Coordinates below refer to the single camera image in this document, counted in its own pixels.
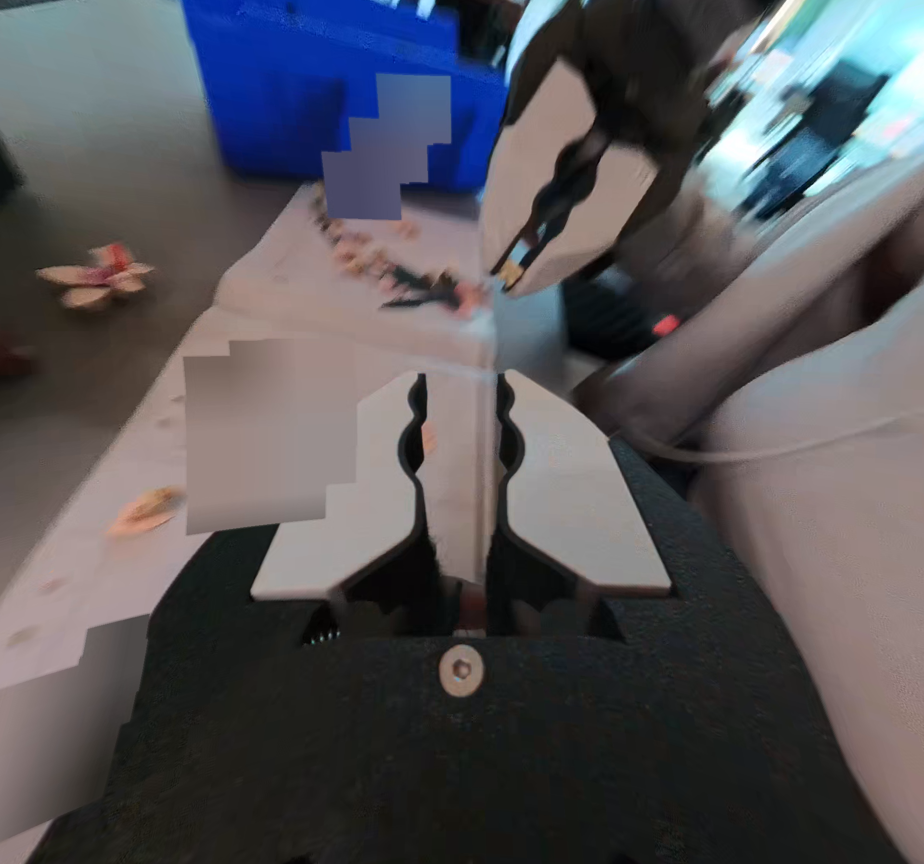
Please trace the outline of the person's beige trousers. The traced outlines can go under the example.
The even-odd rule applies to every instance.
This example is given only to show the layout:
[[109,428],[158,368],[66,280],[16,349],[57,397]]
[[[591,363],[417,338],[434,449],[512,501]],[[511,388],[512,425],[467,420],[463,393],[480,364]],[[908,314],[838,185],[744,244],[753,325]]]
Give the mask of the person's beige trousers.
[[851,173],[573,395],[650,452],[699,446],[694,502],[784,620],[906,862],[922,862],[922,200],[922,155]]

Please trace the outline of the blue plastic crate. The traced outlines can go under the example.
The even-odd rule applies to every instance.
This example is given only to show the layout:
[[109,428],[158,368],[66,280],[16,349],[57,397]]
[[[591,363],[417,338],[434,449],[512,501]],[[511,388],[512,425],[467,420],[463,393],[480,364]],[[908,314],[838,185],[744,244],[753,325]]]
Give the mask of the blue plastic crate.
[[455,15],[376,0],[179,0],[231,169],[322,177],[326,154],[390,152],[402,187],[473,192],[506,101],[458,51]]

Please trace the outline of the cream red toy brick flower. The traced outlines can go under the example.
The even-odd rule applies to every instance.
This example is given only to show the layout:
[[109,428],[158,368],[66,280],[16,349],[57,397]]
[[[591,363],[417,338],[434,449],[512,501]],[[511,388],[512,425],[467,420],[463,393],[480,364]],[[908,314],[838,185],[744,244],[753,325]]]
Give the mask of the cream red toy brick flower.
[[87,264],[40,268],[36,277],[56,290],[64,309],[94,312],[116,300],[143,293],[155,270],[137,260],[124,243],[115,242],[92,248]]

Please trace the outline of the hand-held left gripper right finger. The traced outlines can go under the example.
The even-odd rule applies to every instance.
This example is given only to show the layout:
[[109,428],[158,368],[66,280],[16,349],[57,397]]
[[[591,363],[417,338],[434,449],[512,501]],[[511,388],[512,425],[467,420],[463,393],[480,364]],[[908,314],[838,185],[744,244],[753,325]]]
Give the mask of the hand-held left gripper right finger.
[[607,436],[517,371],[497,378],[497,528],[605,596],[664,598],[672,581]]

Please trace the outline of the white instruction booklet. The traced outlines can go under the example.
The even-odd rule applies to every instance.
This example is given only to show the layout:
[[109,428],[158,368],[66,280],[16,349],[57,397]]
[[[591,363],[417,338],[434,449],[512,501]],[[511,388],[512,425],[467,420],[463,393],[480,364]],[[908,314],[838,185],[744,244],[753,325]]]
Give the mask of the white instruction booklet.
[[364,397],[406,371],[425,373],[436,446],[422,467],[427,515],[447,575],[479,581],[493,518],[492,373],[563,385],[565,324],[557,288],[489,295],[470,318],[436,304],[382,309],[375,284],[342,272],[301,188],[259,244],[222,276],[126,427],[29,555],[2,597],[2,687],[79,663],[89,628],[153,612],[207,540],[187,510],[139,535],[109,534],[143,492],[185,479],[184,358],[226,356],[232,341],[306,335],[354,349]]

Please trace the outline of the cream toy brick petal piece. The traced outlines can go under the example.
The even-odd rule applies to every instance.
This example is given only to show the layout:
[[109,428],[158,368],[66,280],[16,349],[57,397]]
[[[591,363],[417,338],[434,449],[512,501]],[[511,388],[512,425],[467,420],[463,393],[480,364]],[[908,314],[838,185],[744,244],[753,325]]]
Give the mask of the cream toy brick petal piece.
[[185,496],[185,490],[179,486],[149,490],[119,512],[107,535],[113,538],[128,537],[162,526],[174,518]]

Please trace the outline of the black furniture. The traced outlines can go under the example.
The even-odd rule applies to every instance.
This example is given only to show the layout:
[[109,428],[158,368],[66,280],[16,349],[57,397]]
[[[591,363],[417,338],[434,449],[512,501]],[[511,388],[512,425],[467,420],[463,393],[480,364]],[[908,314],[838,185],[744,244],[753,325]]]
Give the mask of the black furniture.
[[737,207],[759,222],[789,211],[835,163],[891,79],[841,60],[808,91],[808,106],[795,126],[752,170],[763,176]]

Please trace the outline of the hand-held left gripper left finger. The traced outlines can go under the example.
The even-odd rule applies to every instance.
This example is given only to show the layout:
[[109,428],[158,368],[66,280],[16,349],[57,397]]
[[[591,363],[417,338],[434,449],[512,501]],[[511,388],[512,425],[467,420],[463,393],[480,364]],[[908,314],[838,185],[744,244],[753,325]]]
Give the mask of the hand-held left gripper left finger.
[[279,525],[250,588],[254,601],[325,600],[410,537],[419,483],[400,442],[415,424],[419,378],[402,373],[359,402],[355,481],[327,488],[324,517]]

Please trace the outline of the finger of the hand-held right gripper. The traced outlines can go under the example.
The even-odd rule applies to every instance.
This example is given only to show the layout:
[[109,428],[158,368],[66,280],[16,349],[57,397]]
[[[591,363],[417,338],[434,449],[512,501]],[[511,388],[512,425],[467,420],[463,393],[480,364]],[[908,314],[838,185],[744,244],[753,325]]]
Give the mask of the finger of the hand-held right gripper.
[[646,152],[607,135],[585,135],[537,167],[502,174],[502,264],[524,269],[512,296],[559,284],[617,241],[660,168]]
[[494,145],[480,206],[481,252],[486,274],[502,264],[502,174],[514,162],[537,167],[545,148],[558,155],[585,135],[599,135],[596,110],[584,78],[558,58],[548,68],[517,118],[502,124]]

